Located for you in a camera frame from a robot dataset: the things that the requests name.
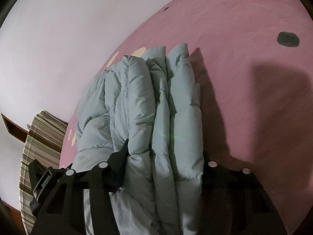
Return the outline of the light teal puffer jacket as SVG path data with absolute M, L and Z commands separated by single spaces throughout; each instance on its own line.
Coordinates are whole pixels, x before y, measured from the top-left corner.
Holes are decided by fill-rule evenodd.
M 204 168 L 200 86 L 185 43 L 124 56 L 101 72 L 77 110 L 73 169 L 127 144 L 123 186 L 110 194 L 121 234 L 196 234 Z

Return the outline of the striped fabric headboard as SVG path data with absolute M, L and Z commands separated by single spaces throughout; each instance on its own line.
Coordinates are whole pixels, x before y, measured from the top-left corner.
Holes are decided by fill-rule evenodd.
M 31 233 L 36 219 L 29 206 L 33 192 L 28 165 L 34 161 L 35 172 L 40 176 L 48 167 L 57 169 L 66 129 L 67 123 L 45 110 L 31 123 L 22 152 L 19 181 L 20 212 L 26 234 Z

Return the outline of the pink polka dot bedsheet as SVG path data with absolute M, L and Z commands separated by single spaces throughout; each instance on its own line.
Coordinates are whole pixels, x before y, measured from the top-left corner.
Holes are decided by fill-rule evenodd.
M 174 0 L 117 60 L 188 47 L 200 86 L 203 158 L 252 172 L 286 228 L 312 234 L 312 20 L 298 0 Z M 89 190 L 86 234 L 94 234 Z

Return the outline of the dark wooden door frame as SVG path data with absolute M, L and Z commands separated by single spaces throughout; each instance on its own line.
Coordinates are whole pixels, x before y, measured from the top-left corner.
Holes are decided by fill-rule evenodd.
M 25 143 L 26 140 L 27 140 L 27 136 L 29 134 L 28 131 L 26 131 L 21 126 L 17 125 L 16 123 L 14 123 L 10 119 L 8 119 L 3 114 L 1 114 L 1 116 L 3 118 L 3 122 L 5 124 L 5 127 L 6 127 L 6 129 L 8 131 L 8 133 L 11 136 L 13 136 L 14 138 L 16 138 L 19 141 L 21 141 L 22 143 Z

